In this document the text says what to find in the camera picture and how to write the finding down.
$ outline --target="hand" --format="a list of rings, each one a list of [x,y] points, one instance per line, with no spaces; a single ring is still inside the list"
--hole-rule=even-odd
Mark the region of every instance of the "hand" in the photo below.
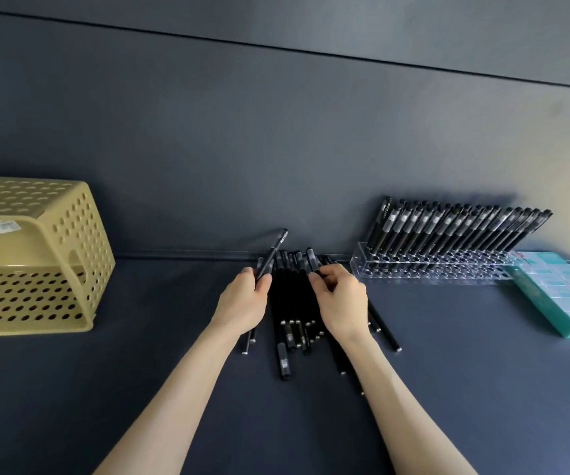
[[[254,271],[241,270],[219,297],[212,327],[222,327],[239,337],[256,327],[265,315],[267,292],[272,285],[272,276],[267,274],[254,280]]]
[[[362,335],[369,335],[368,297],[366,286],[342,265],[324,265],[320,272],[309,273],[316,293],[322,321],[336,340],[344,344]]]

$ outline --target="stacked boxes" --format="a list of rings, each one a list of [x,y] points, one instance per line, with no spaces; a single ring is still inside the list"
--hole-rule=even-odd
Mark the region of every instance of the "stacked boxes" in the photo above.
[[[514,282],[553,326],[570,338],[570,264],[550,251],[521,251],[507,267]]]

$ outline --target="left hand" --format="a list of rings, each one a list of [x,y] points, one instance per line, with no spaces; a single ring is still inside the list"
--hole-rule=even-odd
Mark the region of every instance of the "left hand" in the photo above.
[[[256,327],[265,315],[267,292],[272,276],[254,279],[254,271],[244,268],[219,297],[219,304],[210,321],[212,327],[222,327],[239,337]]]

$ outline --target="barcode label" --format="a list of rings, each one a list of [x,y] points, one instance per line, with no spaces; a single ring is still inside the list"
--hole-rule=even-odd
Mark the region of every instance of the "barcode label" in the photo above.
[[[19,223],[10,220],[8,222],[0,222],[0,233],[11,233],[20,230]]]

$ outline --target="yellow plastic basket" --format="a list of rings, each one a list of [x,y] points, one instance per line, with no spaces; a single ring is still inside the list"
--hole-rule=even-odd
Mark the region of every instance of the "yellow plastic basket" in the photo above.
[[[114,267],[86,183],[0,177],[0,335],[90,330]]]

